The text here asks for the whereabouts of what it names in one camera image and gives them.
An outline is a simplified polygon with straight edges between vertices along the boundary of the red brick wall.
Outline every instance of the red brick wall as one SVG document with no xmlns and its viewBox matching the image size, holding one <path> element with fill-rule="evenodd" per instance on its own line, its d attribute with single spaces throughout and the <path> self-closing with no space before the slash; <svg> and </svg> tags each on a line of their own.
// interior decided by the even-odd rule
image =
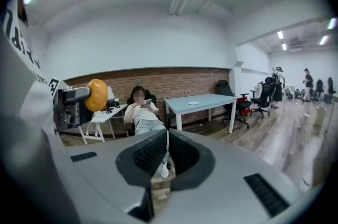
<svg viewBox="0 0 338 224">
<path fill-rule="evenodd" d="M 91 79 L 103 80 L 107 86 L 111 86 L 114 96 L 119 98 L 121 104 L 126 104 L 132 89 L 140 85 L 148 89 L 157 98 L 159 116 L 163 120 L 165 104 L 163 99 L 215 93 L 215 85 L 220 79 L 229 80 L 228 69 L 216 68 L 150 68 L 112 71 L 91 74 L 84 77 L 65 80 L 70 86 L 85 86 Z M 223 113 L 224 108 L 212 109 L 212 116 Z M 182 116 L 182 123 L 189 123 L 208 117 L 206 110 Z M 113 119 L 115 133 L 123 133 L 122 120 Z M 109 125 L 102 125 L 102 132 L 109 134 Z"/>
</svg>

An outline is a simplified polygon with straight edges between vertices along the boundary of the vent grille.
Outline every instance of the vent grille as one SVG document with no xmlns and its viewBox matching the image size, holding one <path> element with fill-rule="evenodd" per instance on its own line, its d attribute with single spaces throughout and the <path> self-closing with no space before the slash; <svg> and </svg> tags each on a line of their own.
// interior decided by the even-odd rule
<svg viewBox="0 0 338 224">
<path fill-rule="evenodd" d="M 97 156 L 97 154 L 94 152 L 88 152 L 84 154 L 72 155 L 70 158 L 72 159 L 73 162 L 78 162 L 78 161 L 85 160 L 85 159 L 88 159 L 94 156 Z"/>
<path fill-rule="evenodd" d="M 288 208 L 286 201 L 258 173 L 244 177 L 256 197 L 260 200 L 271 217 Z"/>
</svg>

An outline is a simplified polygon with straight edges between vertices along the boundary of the light blue table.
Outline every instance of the light blue table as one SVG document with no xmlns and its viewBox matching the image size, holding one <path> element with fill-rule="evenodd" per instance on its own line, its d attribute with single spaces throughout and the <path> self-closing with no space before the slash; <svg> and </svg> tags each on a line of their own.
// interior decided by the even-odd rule
<svg viewBox="0 0 338 224">
<path fill-rule="evenodd" d="M 184 114 L 208 109 L 209 110 L 208 120 L 210 121 L 212 108 L 233 103 L 229 126 L 229 134 L 231 134 L 233 129 L 234 117 L 236 113 L 236 100 L 237 97 L 234 96 L 205 94 L 205 95 L 194 95 L 194 96 L 165 99 L 164 102 L 167 114 L 169 114 L 170 108 L 176 115 L 177 130 L 182 130 L 182 115 Z M 188 102 L 195 101 L 199 102 L 198 105 L 188 104 Z"/>
</svg>

